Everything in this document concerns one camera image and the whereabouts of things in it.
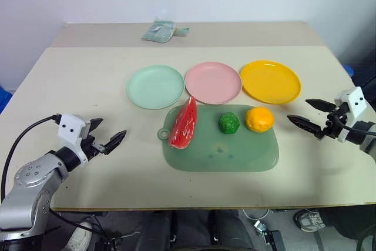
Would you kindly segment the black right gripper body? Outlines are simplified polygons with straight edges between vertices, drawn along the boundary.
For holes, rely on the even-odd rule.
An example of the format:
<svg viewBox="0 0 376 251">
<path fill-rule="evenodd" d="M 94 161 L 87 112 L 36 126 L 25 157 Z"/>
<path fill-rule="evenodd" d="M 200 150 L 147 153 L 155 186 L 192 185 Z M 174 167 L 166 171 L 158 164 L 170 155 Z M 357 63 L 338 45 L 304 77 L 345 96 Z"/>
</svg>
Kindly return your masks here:
<svg viewBox="0 0 376 251">
<path fill-rule="evenodd" d="M 322 130 L 323 137 L 329 136 L 333 139 L 338 138 L 340 132 L 344 129 L 344 125 L 347 121 L 347 113 L 349 112 L 349 106 L 346 102 L 328 113 L 325 127 Z"/>
</svg>

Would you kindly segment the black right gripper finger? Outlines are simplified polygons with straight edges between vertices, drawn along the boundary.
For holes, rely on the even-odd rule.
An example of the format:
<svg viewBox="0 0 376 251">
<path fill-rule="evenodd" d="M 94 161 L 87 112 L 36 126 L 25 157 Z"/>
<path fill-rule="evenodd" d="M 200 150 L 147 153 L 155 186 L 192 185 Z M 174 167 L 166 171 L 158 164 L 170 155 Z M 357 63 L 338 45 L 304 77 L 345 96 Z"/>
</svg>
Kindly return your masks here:
<svg viewBox="0 0 376 251">
<path fill-rule="evenodd" d="M 316 125 L 315 123 L 312 123 L 310 120 L 298 115 L 287 115 L 287 118 L 298 128 L 313 134 L 317 139 L 323 138 L 323 132 L 319 125 Z"/>
<path fill-rule="evenodd" d="M 324 101 L 322 99 L 306 99 L 305 101 L 313 108 L 322 112 L 330 113 L 336 108 L 335 104 Z"/>
</svg>

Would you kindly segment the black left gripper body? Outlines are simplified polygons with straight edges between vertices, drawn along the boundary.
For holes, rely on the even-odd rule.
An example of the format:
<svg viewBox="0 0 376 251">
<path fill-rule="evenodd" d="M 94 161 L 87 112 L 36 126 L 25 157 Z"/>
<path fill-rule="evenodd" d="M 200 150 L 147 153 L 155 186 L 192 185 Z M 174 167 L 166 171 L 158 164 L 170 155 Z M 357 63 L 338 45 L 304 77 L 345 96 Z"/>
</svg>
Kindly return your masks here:
<svg viewBox="0 0 376 251">
<path fill-rule="evenodd" d="M 87 160 L 93 159 L 98 154 L 107 154 L 107 149 L 95 142 L 95 137 L 88 135 L 87 138 L 82 139 L 80 142 L 80 148 L 86 156 Z"/>
</svg>

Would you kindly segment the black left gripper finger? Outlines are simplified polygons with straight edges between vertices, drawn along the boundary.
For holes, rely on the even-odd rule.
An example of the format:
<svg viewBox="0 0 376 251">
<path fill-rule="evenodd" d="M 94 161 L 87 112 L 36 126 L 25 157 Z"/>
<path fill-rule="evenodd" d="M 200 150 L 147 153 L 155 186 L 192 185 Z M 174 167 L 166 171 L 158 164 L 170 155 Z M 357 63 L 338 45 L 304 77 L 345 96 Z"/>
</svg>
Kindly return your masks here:
<svg viewBox="0 0 376 251">
<path fill-rule="evenodd" d="M 117 148 L 124 137 L 127 134 L 127 130 L 123 130 L 121 132 L 116 133 L 114 136 L 110 138 L 110 141 L 104 145 L 104 154 L 110 154 L 115 148 Z"/>
<path fill-rule="evenodd" d="M 102 118 L 94 118 L 90 120 L 90 127 L 89 127 L 89 133 L 95 130 L 101 123 L 103 119 Z"/>
</svg>

